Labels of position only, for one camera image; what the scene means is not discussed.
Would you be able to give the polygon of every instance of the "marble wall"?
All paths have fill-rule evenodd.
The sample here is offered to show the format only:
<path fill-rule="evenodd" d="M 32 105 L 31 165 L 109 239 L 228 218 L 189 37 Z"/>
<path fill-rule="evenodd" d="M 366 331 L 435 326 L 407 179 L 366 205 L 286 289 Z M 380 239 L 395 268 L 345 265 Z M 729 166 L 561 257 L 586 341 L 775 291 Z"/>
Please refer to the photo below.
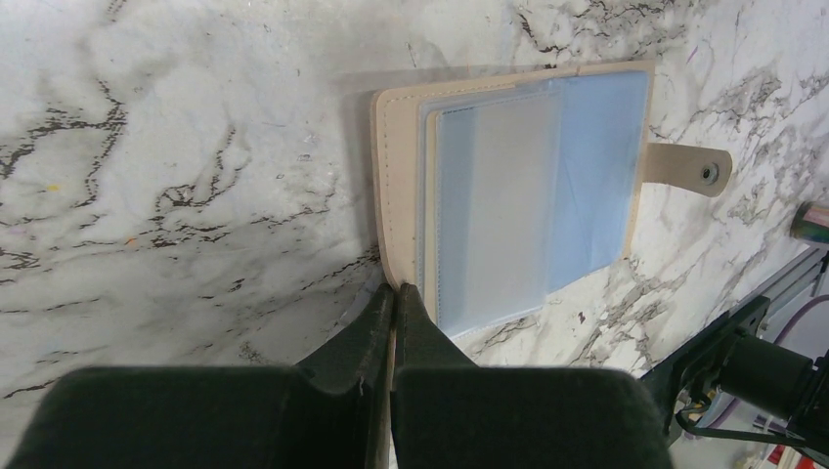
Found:
<path fill-rule="evenodd" d="M 647 186 L 633 255 L 458 343 L 641 373 L 784 265 L 827 189 L 818 0 L 0 2 L 0 459 L 59 376 L 291 363 L 379 282 L 371 92 L 658 61 L 654 141 L 731 151 Z"/>

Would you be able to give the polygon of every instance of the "marble surface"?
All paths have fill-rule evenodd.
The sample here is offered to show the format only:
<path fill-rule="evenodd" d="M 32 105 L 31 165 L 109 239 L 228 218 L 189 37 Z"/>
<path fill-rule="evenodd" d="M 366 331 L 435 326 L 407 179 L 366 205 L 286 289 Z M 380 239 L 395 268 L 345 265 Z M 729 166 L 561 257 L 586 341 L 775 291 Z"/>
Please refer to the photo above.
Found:
<path fill-rule="evenodd" d="M 647 185 L 630 260 L 458 339 L 485 364 L 641 374 L 803 248 L 827 192 L 824 1 L 0 1 L 0 460 L 60 375 L 292 363 L 380 279 L 373 90 L 655 59 L 653 141 L 728 149 L 715 199 Z"/>

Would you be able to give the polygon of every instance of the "cable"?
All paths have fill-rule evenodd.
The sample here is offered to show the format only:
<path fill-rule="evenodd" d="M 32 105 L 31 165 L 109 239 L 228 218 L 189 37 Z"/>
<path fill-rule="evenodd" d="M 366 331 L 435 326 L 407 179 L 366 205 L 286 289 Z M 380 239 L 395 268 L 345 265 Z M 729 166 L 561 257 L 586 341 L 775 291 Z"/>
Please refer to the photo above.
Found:
<path fill-rule="evenodd" d="M 814 298 L 808 300 L 806 304 L 804 304 L 788 322 L 786 325 L 783 326 L 783 330 L 780 331 L 780 334 L 774 339 L 774 345 L 780 345 L 786 336 L 795 328 L 798 322 L 806 315 L 812 308 L 815 306 L 823 303 L 824 301 L 829 301 L 829 295 L 820 295 L 815 296 Z"/>
<path fill-rule="evenodd" d="M 788 322 L 786 322 L 786 325 L 783 326 L 783 330 L 781 330 L 777 337 L 774 338 L 774 342 L 772 343 L 774 345 L 780 345 L 783 342 L 783 340 L 789 335 L 789 333 L 791 333 L 792 329 L 795 328 L 795 325 L 797 325 L 797 323 L 800 322 L 803 316 L 806 315 L 806 313 L 811 311 L 811 309 L 815 306 L 825 301 L 829 301 L 829 295 L 815 296 L 814 298 L 808 300 L 808 302 L 804 304 L 794 315 L 792 315 Z M 714 421 L 711 422 L 711 424 L 709 424 L 706 428 L 719 428 L 722 425 L 722 422 L 727 420 L 728 417 L 730 417 L 731 414 L 734 413 L 734 410 L 737 408 L 737 405 L 739 403 L 740 400 L 738 400 L 737 398 L 731 398 L 731 402 L 728 403 L 728 405 L 725 407 L 725 410 L 723 410 L 722 413 L 717 418 L 715 418 Z"/>

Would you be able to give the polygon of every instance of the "stitching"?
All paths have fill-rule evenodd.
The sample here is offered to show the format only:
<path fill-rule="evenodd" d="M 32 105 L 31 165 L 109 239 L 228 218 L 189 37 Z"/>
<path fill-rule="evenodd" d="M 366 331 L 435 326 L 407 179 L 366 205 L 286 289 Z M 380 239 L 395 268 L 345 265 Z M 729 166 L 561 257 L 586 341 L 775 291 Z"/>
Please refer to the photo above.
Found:
<path fill-rule="evenodd" d="M 382 158 L 383 158 L 383 165 L 385 166 L 385 178 L 384 179 L 385 179 L 385 191 L 386 191 L 386 193 L 389 192 L 388 130 L 387 130 L 388 125 L 387 125 L 387 120 L 388 120 L 388 106 L 390 104 L 396 103 L 398 101 L 410 100 L 410 99 L 413 99 L 413 98 L 430 98 L 430 97 L 433 97 L 433 96 L 443 96 L 443 95 L 449 95 L 449 94 L 453 94 L 453 93 L 463 93 L 463 92 L 466 92 L 466 91 L 480 91 L 480 90 L 488 90 L 488 89 L 492 89 L 492 88 L 502 88 L 504 86 L 509 86 L 509 85 L 510 85 L 510 83 L 500 83 L 500 84 L 497 84 L 497 85 L 487 85 L 487 86 L 479 86 L 479 87 L 473 87 L 473 88 L 461 88 L 461 89 L 455 89 L 455 90 L 448 90 L 448 91 L 443 91 L 443 92 L 440 92 L 440 93 L 426 93 L 426 94 L 422 94 L 422 95 L 409 95 L 409 96 L 403 96 L 403 97 L 400 97 L 400 98 L 395 98 L 393 100 L 389 100 L 389 101 L 386 101 L 385 103 L 383 103 L 383 156 L 382 156 Z M 388 239 L 387 239 L 389 249 L 386 249 L 386 252 L 391 251 L 393 253 L 394 252 L 394 229 L 392 227 L 394 226 L 394 223 L 392 222 L 391 202 L 389 201 L 388 196 L 386 196 L 385 206 L 386 206 L 385 207 L 385 212 L 388 214 L 387 220 L 388 220 L 388 234 L 389 234 Z"/>

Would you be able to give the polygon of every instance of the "white marble countertop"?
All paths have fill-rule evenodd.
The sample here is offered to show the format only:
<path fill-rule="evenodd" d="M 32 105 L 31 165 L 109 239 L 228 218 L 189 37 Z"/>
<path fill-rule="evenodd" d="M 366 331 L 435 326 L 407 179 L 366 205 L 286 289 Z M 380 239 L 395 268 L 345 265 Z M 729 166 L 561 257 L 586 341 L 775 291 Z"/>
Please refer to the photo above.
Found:
<path fill-rule="evenodd" d="M 734 158 L 716 199 L 647 185 L 629 261 L 458 340 L 641 374 L 802 249 L 787 225 L 829 174 L 827 8 L 0 2 L 0 460 L 74 368 L 321 345 L 378 277 L 371 92 L 526 65 L 655 59 L 652 140 Z"/>

